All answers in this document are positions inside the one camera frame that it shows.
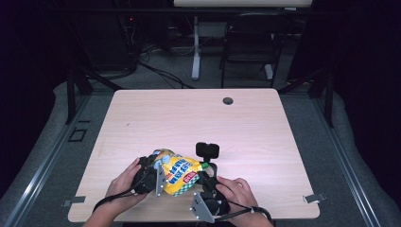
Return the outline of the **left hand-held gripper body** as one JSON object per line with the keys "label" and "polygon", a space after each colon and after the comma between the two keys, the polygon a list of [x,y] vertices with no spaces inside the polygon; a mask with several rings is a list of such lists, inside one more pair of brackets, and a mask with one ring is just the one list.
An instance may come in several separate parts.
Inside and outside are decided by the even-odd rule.
{"label": "left hand-held gripper body", "polygon": [[136,194],[147,194],[155,191],[159,197],[166,186],[166,175],[162,163],[156,161],[155,155],[141,157],[139,160],[140,170],[133,178],[131,189]]}

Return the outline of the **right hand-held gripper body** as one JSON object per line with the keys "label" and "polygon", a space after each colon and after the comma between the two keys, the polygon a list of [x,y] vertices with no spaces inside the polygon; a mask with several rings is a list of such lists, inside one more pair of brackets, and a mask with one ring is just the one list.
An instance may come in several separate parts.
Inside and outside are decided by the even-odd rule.
{"label": "right hand-held gripper body", "polygon": [[223,198],[212,192],[194,192],[193,200],[189,207],[197,220],[215,223],[217,217],[230,212],[230,205]]}

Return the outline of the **yellow spouted seasoning pouch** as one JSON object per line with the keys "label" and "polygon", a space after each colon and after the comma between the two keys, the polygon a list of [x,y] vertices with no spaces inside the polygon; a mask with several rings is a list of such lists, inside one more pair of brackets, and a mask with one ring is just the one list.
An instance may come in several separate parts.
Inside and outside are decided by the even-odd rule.
{"label": "yellow spouted seasoning pouch", "polygon": [[166,176],[164,191],[174,197],[189,190],[200,178],[198,172],[209,165],[190,157],[184,157],[167,148],[156,149],[154,165],[161,165]]}

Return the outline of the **glass seasoning jar black lid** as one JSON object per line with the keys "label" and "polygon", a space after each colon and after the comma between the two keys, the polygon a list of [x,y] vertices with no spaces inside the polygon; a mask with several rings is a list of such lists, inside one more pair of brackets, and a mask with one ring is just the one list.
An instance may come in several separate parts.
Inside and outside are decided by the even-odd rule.
{"label": "glass seasoning jar black lid", "polygon": [[217,177],[218,166],[212,163],[212,159],[217,159],[219,156],[219,145],[207,144],[204,142],[198,142],[196,144],[196,154],[202,158],[201,170],[205,171],[209,177]]}

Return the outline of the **person's left hand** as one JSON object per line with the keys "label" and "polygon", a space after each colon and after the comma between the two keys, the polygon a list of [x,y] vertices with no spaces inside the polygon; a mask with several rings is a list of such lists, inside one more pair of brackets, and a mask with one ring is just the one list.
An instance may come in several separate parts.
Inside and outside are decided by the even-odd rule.
{"label": "person's left hand", "polygon": [[123,194],[122,198],[114,199],[104,205],[115,217],[129,210],[147,196],[147,194],[132,194],[130,191],[132,180],[140,168],[139,159],[136,158],[118,177],[111,181],[106,195]]}

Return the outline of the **person's right hand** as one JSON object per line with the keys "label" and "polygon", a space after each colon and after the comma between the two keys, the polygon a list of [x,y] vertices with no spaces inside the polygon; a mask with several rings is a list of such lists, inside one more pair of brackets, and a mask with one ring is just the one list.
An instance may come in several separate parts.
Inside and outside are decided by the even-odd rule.
{"label": "person's right hand", "polygon": [[230,214],[258,205],[249,184],[242,178],[230,180],[218,177],[216,189],[229,202]]}

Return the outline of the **grey tape piece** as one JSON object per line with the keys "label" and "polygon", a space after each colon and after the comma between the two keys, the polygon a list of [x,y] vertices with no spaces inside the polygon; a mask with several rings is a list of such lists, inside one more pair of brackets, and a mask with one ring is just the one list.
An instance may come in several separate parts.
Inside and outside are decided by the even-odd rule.
{"label": "grey tape piece", "polygon": [[306,203],[320,203],[321,201],[324,201],[326,199],[326,196],[324,195],[324,193],[320,193],[303,196],[303,199]]}
{"label": "grey tape piece", "polygon": [[64,200],[61,204],[62,207],[71,207],[72,204],[75,203],[84,203],[86,199],[86,196],[78,196],[78,197],[73,197],[69,200]]}

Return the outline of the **black metal stand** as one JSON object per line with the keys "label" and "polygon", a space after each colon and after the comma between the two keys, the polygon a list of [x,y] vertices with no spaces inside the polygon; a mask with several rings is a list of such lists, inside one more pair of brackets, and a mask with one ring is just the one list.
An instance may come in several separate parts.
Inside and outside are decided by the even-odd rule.
{"label": "black metal stand", "polygon": [[289,85],[278,90],[279,94],[286,94],[289,91],[301,86],[305,82],[313,80],[312,85],[308,91],[310,98],[318,98],[325,92],[324,95],[324,106],[323,106],[323,117],[330,128],[333,128],[332,121],[332,110],[333,110],[333,98],[334,98],[334,75],[329,69],[318,69],[300,79],[296,79]]}
{"label": "black metal stand", "polygon": [[85,96],[90,96],[94,91],[94,88],[90,84],[89,79],[94,79],[114,91],[122,90],[121,86],[109,81],[108,79],[103,78],[92,69],[84,66],[71,69],[67,74],[66,80],[68,105],[66,124],[70,124],[77,113],[75,89],[78,88]]}

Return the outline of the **white desk leg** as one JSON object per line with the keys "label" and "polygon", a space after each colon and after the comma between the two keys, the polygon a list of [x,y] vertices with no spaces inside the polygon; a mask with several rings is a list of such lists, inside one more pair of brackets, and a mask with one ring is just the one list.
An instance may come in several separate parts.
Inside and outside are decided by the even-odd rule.
{"label": "white desk leg", "polygon": [[199,20],[197,17],[194,18],[194,58],[192,66],[192,76],[193,80],[198,80],[200,78],[200,68],[201,68],[201,54],[200,54],[200,38],[199,38]]}

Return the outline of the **black equipment with red light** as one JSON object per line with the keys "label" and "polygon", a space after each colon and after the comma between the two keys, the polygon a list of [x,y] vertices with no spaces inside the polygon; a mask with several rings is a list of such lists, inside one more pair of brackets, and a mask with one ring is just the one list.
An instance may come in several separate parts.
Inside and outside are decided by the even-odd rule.
{"label": "black equipment with red light", "polygon": [[128,47],[132,67],[136,68],[139,62],[140,46],[136,39],[136,24],[133,16],[119,16],[121,30]]}

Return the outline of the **black folding chair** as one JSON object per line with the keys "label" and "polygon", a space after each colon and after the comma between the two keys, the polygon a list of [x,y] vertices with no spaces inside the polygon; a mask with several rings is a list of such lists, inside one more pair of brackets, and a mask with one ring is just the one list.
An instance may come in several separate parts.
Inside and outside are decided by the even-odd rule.
{"label": "black folding chair", "polygon": [[226,63],[259,64],[261,70],[272,66],[273,86],[283,44],[293,20],[281,13],[246,12],[234,16],[225,27],[219,68],[220,87],[224,87]]}

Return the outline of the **aluminium floor rail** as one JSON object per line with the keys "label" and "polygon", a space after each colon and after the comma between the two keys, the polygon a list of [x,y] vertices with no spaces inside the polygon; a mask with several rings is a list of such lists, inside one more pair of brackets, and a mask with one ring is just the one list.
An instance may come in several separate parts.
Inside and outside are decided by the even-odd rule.
{"label": "aluminium floor rail", "polygon": [[324,130],[328,134],[330,141],[334,146],[334,153],[339,163],[342,175],[348,184],[351,194],[357,204],[358,210],[367,227],[382,227],[377,215],[370,203],[368,196],[361,185],[356,172],[354,171],[351,162],[345,149],[337,135],[336,129],[330,127],[323,114],[323,104],[319,99],[311,100],[320,121],[323,124]]}
{"label": "aluminium floor rail", "polygon": [[66,100],[60,96],[56,98],[52,113],[36,144],[6,195],[0,200],[0,208],[3,208],[0,227],[22,227],[61,156],[61,148],[67,142],[67,137],[72,133],[74,124],[89,100],[89,96],[78,98],[76,115],[66,124]]}

